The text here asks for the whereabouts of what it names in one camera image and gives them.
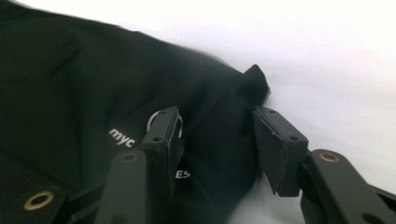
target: black bag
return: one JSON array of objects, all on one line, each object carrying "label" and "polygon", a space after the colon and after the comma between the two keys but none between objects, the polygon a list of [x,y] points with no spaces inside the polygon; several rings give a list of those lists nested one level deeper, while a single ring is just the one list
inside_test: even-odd
[{"label": "black bag", "polygon": [[176,105],[186,147],[166,220],[224,223],[256,179],[251,112],[268,91],[257,65],[241,74],[138,32],[0,0],[0,222],[46,181],[78,192],[103,180],[149,117]]}]

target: white background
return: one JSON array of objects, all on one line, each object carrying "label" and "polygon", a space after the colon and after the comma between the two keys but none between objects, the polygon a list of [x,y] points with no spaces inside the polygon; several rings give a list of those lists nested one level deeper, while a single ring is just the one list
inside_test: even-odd
[{"label": "white background", "polygon": [[[22,0],[199,49],[245,72],[256,63],[280,112],[309,140],[396,193],[396,5],[372,1]],[[231,224],[304,223],[298,199],[265,181]]]}]

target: black fabric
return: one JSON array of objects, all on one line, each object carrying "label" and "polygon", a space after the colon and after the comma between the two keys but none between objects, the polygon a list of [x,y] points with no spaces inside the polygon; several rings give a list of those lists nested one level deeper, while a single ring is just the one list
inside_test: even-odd
[{"label": "black fabric", "polygon": [[0,149],[70,192],[130,149],[111,131],[135,147],[150,115],[176,105],[186,148],[167,221],[224,223],[256,177],[251,113],[267,92],[257,65],[241,74],[138,32],[0,1]]}]

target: white letter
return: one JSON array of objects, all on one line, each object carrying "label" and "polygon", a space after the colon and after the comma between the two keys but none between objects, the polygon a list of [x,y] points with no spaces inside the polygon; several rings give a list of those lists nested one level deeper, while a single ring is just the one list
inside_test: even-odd
[{"label": "white letter", "polygon": [[176,172],[176,179],[181,179],[183,178],[183,171],[177,171]]},{"label": "white letter", "polygon": [[123,135],[121,140],[117,143],[117,145],[124,144],[128,140],[129,140],[129,137],[126,137],[126,136]]},{"label": "white letter", "polygon": [[188,178],[188,177],[190,177],[190,173],[189,173],[189,171],[185,171],[184,172],[184,175],[183,175],[183,178]]},{"label": "white letter", "polygon": [[131,140],[129,140],[128,142],[126,142],[125,145],[126,145],[127,147],[132,147],[131,144],[133,144],[133,143],[134,143],[134,139],[131,139]]},{"label": "white letter", "polygon": [[109,132],[113,137],[115,137],[117,140],[120,140],[120,138],[122,137],[122,133],[120,133],[119,131],[117,131],[117,129],[113,129]]}]

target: printed logo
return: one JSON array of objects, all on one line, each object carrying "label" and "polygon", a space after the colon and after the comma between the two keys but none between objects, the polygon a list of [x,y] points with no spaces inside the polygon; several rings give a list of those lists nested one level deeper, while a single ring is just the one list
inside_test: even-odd
[{"label": "printed logo", "polygon": [[178,170],[176,171],[176,179],[185,179],[185,178],[189,178],[190,177],[190,173],[189,171],[182,171],[182,170]]},{"label": "printed logo", "polygon": [[117,129],[113,129],[109,133],[111,134],[112,137],[114,137],[115,139],[117,139],[119,141],[117,143],[117,145],[123,145],[124,144],[127,147],[132,147],[131,144],[134,143],[134,139],[123,135]]}]

